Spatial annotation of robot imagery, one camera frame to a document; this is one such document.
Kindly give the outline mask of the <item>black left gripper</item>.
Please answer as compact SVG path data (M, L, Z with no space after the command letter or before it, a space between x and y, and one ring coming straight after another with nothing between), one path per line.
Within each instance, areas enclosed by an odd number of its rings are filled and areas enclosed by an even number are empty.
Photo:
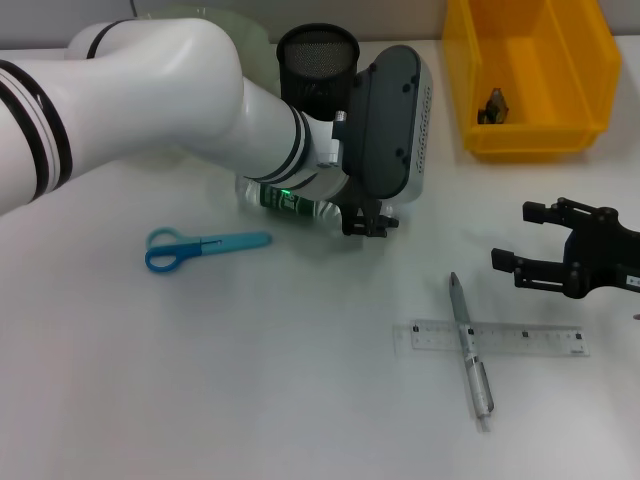
M364 236L386 238L390 228L390 217L378 214L367 216L361 211L377 207L385 212L387 205L383 200L372 197L358 189L345 189L341 193L341 231L345 236Z

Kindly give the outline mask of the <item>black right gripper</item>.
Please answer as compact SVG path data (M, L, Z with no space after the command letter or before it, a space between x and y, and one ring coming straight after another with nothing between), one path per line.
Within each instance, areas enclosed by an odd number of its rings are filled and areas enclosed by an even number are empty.
M550 207L527 201L522 213L526 222L559 225L571 233L563 263L491 251L492 267L512 274L517 288L563 292L573 299L602 287L639 291L639 233L621 225L617 210L560 197Z

